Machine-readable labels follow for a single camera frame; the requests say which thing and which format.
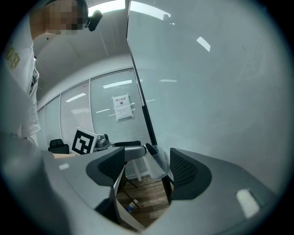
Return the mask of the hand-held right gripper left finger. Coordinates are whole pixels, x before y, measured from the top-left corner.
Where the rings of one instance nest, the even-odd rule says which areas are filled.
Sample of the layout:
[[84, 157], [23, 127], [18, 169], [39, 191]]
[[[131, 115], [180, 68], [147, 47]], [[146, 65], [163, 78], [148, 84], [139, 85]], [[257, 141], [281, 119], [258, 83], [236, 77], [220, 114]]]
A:
[[54, 191], [71, 209], [116, 209], [114, 184], [124, 168], [124, 148], [55, 158], [41, 151]]

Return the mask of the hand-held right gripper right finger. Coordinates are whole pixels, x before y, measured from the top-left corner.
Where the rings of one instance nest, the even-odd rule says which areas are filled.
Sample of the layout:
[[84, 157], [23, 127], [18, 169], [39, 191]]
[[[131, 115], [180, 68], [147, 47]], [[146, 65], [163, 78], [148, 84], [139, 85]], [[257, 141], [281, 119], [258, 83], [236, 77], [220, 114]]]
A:
[[173, 201], [187, 201], [200, 217], [244, 221], [272, 204], [274, 193], [242, 167], [176, 148], [170, 150]]

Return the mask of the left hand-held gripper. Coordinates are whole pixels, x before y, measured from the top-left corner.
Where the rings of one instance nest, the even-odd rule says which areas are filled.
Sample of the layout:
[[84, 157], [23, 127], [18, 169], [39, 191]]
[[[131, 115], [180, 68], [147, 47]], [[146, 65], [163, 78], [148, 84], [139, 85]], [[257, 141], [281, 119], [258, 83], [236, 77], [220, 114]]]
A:
[[[103, 151], [110, 146], [111, 142], [107, 134], [99, 134], [77, 127], [71, 144], [71, 152], [76, 155], [90, 154]], [[113, 147], [124, 148], [124, 160], [132, 161], [143, 157], [147, 153], [145, 146], [140, 146], [140, 141], [116, 142]]]

